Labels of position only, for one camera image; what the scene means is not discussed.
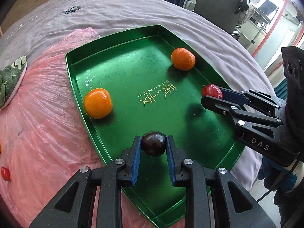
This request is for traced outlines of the right hand blue glove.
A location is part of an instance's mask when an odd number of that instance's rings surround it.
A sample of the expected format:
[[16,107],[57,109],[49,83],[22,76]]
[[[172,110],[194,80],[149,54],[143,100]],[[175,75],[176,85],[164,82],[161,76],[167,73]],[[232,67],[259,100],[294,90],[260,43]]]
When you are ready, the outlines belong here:
[[283,193],[294,189],[297,183],[297,177],[290,169],[280,166],[265,156],[262,157],[258,179],[264,181],[264,187],[268,190],[280,190]]

